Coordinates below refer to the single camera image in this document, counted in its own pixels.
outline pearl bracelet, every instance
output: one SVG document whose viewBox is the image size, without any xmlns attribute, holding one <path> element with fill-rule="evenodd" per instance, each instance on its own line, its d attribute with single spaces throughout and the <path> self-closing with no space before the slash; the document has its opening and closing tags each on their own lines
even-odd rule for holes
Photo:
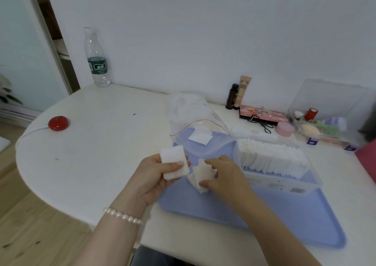
<svg viewBox="0 0 376 266">
<path fill-rule="evenodd" d="M 109 214 L 110 216 L 115 215 L 115 217 L 119 217 L 122 220 L 128 221 L 128 222 L 133 223 L 133 224 L 137 224 L 137 225 L 143 224 L 142 220 L 136 219 L 133 216 L 128 216 L 127 214 L 123 214 L 121 212 L 117 212 L 116 210 L 113 210 L 111 208 L 104 208 L 103 211 L 106 214 Z"/>
</svg>

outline small cosmetic bottle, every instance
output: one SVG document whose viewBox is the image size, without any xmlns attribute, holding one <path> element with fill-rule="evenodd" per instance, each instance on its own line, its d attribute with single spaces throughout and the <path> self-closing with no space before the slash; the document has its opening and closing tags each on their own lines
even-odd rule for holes
<svg viewBox="0 0 376 266">
<path fill-rule="evenodd" d="M 235 103 L 236 96 L 238 95 L 238 84 L 232 84 L 232 88 L 229 92 L 229 97 L 227 98 L 226 109 L 232 109 Z"/>
</svg>

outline jeans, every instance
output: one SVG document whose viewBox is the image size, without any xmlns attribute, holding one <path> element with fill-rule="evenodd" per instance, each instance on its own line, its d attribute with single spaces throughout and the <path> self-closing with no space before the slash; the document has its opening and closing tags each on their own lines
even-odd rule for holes
<svg viewBox="0 0 376 266">
<path fill-rule="evenodd" d="M 145 246 L 140 246 L 130 266 L 184 266 L 184 261 Z"/>
</svg>

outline person's left hand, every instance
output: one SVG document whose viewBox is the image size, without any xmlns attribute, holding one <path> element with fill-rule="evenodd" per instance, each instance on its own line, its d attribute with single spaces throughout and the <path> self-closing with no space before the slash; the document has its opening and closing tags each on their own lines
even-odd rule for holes
<svg viewBox="0 0 376 266">
<path fill-rule="evenodd" d="M 129 179 L 122 193 L 136 200 L 134 204 L 139 207 L 141 207 L 140 204 L 147 207 L 153 204 L 168 186 L 179 179 L 165 180 L 163 174 L 177 171 L 181 167 L 183 167 L 183 162 L 161 163 L 159 154 L 146 157 Z"/>
</svg>

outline red button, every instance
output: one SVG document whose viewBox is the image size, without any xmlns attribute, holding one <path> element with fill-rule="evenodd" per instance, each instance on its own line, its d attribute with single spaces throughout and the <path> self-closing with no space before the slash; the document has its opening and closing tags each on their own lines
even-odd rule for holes
<svg viewBox="0 0 376 266">
<path fill-rule="evenodd" d="M 69 120 L 64 116 L 53 117 L 48 122 L 48 127 L 53 131 L 62 131 L 69 126 Z"/>
</svg>

